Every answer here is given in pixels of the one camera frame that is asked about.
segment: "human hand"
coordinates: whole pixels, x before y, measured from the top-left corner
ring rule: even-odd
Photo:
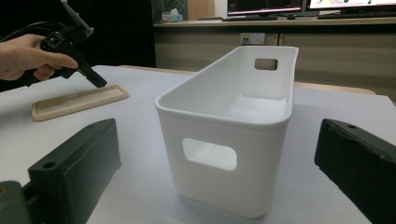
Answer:
[[[16,80],[26,70],[35,69],[34,75],[44,81],[63,67],[78,68],[71,57],[47,52],[40,48],[41,35],[23,35],[0,43],[0,79]]]

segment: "white table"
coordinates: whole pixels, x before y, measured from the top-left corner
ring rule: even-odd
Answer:
[[[189,76],[95,66],[130,97],[57,119],[34,122],[32,103],[94,89],[80,74],[0,93],[0,181],[29,181],[27,169],[85,126],[115,118],[121,168],[88,223],[370,223],[314,164],[320,123],[338,119],[396,145],[396,107],[386,96],[296,87],[273,207],[247,219],[180,196],[173,186],[154,99]]]

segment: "beige tray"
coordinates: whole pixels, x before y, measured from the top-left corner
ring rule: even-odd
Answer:
[[[81,91],[75,94],[55,97],[33,104],[34,121],[54,119],[99,105],[109,104],[128,98],[128,91],[119,85],[103,87],[92,91]]]

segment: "computer monitor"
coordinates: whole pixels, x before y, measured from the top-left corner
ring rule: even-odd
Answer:
[[[268,16],[302,11],[303,0],[227,0],[227,16]]]
[[[396,0],[307,0],[305,10],[341,10],[342,13],[395,11]]]

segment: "bin handle hole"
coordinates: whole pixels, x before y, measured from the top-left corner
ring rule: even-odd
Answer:
[[[233,171],[236,168],[236,153],[230,147],[185,138],[183,139],[183,151],[189,161],[226,171]]]
[[[254,68],[257,70],[275,71],[278,68],[277,59],[256,59],[254,61]]]

